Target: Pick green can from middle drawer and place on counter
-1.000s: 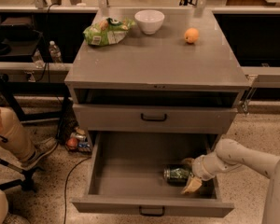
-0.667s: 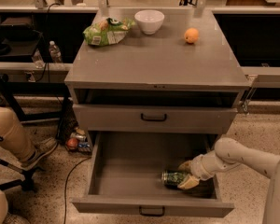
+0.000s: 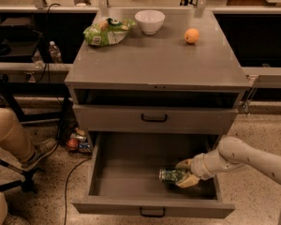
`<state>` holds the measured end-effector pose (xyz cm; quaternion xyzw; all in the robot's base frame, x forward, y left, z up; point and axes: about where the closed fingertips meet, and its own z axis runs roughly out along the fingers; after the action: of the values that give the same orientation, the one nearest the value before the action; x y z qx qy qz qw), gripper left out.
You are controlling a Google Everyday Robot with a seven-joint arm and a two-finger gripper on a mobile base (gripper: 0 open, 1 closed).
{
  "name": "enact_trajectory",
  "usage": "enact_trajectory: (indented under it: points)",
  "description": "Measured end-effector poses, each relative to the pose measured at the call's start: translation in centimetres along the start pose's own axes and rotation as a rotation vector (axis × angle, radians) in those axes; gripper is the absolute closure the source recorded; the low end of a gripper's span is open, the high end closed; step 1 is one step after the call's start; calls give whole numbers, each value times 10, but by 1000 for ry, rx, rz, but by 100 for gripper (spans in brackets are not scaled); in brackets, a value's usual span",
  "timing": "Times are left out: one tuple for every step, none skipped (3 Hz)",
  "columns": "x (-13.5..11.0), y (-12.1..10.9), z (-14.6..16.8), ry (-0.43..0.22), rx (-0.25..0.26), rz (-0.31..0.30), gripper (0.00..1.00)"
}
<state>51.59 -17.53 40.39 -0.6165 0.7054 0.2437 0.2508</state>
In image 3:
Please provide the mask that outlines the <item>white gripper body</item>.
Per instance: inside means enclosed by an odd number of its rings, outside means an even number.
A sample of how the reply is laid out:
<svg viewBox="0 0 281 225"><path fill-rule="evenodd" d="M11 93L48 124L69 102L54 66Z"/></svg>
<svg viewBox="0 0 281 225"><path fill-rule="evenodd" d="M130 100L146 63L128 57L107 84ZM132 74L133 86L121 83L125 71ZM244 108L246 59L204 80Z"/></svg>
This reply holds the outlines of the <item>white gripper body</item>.
<svg viewBox="0 0 281 225"><path fill-rule="evenodd" d="M206 165L206 154L199 154L192 158L191 172L196 175L200 180L208 180L214 177L214 173L209 171Z"/></svg>

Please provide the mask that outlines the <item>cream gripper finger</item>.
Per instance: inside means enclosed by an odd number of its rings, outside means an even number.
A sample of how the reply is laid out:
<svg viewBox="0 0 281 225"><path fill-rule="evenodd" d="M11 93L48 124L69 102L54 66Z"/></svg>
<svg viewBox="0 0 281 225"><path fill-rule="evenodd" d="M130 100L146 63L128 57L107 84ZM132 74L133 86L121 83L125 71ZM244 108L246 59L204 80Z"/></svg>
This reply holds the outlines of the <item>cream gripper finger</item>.
<svg viewBox="0 0 281 225"><path fill-rule="evenodd" d="M175 185L179 188L190 188L195 186L199 180L200 179L195 174L187 172L180 181L175 183Z"/></svg>
<svg viewBox="0 0 281 225"><path fill-rule="evenodd" d="M179 170L190 171L191 170L191 163L192 163L192 159L191 158L187 158L187 159L184 159L184 160L178 162L176 164L175 168L179 169Z"/></svg>

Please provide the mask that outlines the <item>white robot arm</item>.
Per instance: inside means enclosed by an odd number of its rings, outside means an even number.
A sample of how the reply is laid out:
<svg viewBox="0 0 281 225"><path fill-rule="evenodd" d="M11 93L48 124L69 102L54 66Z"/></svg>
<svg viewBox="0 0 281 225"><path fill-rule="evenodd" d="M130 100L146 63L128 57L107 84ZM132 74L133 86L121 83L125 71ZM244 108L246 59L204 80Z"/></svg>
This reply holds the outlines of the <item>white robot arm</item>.
<svg viewBox="0 0 281 225"><path fill-rule="evenodd" d="M193 187L199 180L208 180L217 173L227 173L244 165L254 168L281 186L280 156L258 150L230 136L223 136L215 150L179 162L176 169L185 170L186 174L176 185L179 188ZM278 225L281 225L281 211Z"/></svg>

